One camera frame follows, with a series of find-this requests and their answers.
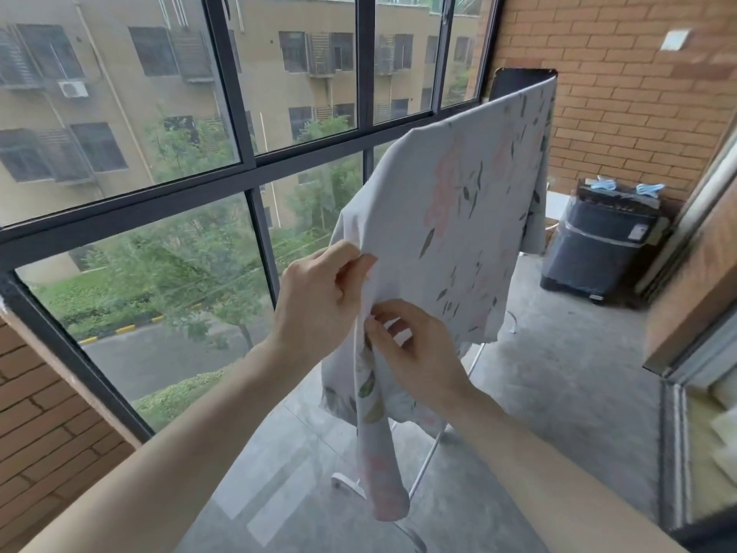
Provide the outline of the person's right hand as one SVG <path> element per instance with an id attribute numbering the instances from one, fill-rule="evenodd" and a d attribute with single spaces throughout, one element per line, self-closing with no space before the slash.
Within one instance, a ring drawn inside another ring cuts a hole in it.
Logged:
<path id="1" fill-rule="evenodd" d="M 442 321 L 399 298 L 375 304 L 370 318 L 381 322 L 405 350 L 403 367 L 389 367 L 394 379 L 422 405 L 453 421 L 474 388 Z"/>

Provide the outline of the person's left hand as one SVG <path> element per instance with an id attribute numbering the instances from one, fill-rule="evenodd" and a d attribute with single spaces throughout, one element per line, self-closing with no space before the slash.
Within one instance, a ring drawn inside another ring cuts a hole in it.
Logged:
<path id="1" fill-rule="evenodd" d="M 310 369 L 335 351 L 355 323 L 360 296 L 341 296 L 339 270 L 363 254 L 342 240 L 289 264 L 281 277 L 269 341 L 290 362 Z"/>

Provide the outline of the person's right forearm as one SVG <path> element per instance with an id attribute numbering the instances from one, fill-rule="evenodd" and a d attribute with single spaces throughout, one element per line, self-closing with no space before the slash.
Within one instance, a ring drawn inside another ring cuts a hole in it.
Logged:
<path id="1" fill-rule="evenodd" d="M 550 553 L 688 553 L 483 391 L 470 386 L 445 416 Z"/>

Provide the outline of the person's left forearm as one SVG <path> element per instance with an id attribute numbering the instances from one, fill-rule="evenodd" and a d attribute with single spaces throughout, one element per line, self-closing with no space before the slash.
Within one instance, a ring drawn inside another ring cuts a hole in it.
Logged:
<path id="1" fill-rule="evenodd" d="M 258 344 L 18 553 L 172 553 L 264 419 L 329 353 Z"/>

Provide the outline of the green tree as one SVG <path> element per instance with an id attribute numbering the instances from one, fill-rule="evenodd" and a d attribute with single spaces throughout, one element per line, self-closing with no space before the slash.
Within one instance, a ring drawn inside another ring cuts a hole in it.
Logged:
<path id="1" fill-rule="evenodd" d="M 278 276 L 329 242 L 364 179 L 361 155 L 260 186 Z M 217 326 L 254 344 L 271 294 L 243 194 L 21 268 L 18 277 L 76 341 L 163 321 L 192 341 L 227 349 Z"/>

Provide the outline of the dark grey washing machine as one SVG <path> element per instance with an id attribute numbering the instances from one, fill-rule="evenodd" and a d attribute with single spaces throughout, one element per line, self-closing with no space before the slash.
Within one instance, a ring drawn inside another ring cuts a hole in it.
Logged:
<path id="1" fill-rule="evenodd" d="M 651 235 L 667 227 L 661 200 L 639 197 L 635 187 L 592 190 L 578 181 L 551 237 L 539 287 L 601 304 L 610 300 Z"/>

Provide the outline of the black panel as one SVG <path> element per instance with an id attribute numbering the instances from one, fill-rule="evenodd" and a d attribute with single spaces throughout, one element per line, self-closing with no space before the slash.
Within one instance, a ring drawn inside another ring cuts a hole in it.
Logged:
<path id="1" fill-rule="evenodd" d="M 557 70 L 549 68 L 499 68 L 494 72 L 488 101 L 495 101 L 557 76 Z"/>

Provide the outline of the sliding door frame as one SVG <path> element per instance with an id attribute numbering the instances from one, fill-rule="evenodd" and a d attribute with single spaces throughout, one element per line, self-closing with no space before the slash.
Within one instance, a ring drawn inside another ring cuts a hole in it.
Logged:
<path id="1" fill-rule="evenodd" d="M 662 379 L 659 525 L 690 553 L 737 553 L 737 110 L 635 291 Z"/>

